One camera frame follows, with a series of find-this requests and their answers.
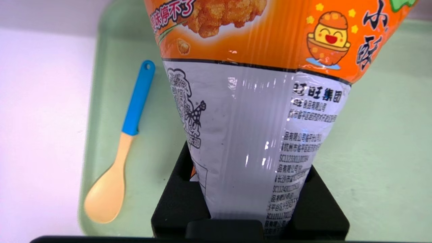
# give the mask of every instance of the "orange label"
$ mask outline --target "orange label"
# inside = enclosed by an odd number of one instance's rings
[[[165,60],[356,82],[416,0],[144,0]]]

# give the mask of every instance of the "snack bag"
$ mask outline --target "snack bag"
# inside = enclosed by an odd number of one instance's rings
[[[290,220],[351,85],[415,0],[144,0],[212,218]]]

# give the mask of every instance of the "white label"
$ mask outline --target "white label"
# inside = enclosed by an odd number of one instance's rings
[[[212,218],[290,220],[350,86],[305,73],[164,61]]]

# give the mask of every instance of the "crispy food picture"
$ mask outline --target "crispy food picture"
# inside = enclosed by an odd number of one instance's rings
[[[261,16],[266,5],[267,0],[196,0],[193,13],[177,22],[185,21],[184,26],[202,38],[208,38],[217,35],[220,26],[243,27],[257,15]]]
[[[191,50],[191,45],[189,43],[187,43],[186,41],[184,41],[183,39],[178,38],[177,39],[177,49],[178,49],[178,52],[180,52],[180,54],[187,55],[187,54],[189,54],[189,51]]]

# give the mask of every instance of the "yellow cartoon character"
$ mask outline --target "yellow cartoon character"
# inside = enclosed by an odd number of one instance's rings
[[[330,11],[321,15],[315,31],[308,33],[308,48],[313,58],[307,61],[340,69],[337,63],[347,54],[348,22],[340,12]]]

